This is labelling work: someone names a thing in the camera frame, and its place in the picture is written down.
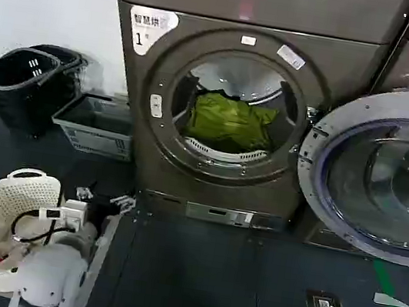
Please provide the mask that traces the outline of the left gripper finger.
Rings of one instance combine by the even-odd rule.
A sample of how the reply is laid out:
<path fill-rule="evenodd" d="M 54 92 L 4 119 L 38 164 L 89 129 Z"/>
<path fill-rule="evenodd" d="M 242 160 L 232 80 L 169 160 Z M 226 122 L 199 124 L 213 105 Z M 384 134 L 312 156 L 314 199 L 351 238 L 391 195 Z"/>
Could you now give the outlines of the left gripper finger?
<path fill-rule="evenodd" d="M 97 181 L 92 182 L 89 186 L 77 186 L 75 193 L 76 197 L 79 199 L 87 199 L 87 200 L 92 200 L 94 199 L 96 195 L 95 188 L 97 187 Z"/>
<path fill-rule="evenodd" d="M 136 205 L 136 198 L 132 195 L 121 195 L 109 200 L 113 212 L 128 213 Z"/>

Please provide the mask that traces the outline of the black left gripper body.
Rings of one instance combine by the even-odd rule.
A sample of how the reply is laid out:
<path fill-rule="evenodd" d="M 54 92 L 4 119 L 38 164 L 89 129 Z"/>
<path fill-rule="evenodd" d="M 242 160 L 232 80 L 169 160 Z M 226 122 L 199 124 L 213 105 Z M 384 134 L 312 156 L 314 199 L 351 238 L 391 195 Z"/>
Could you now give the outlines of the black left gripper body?
<path fill-rule="evenodd" d="M 109 216 L 121 213 L 121 207 L 115 203 L 102 203 L 90 201 L 87 205 L 88 222 L 103 223 Z"/>

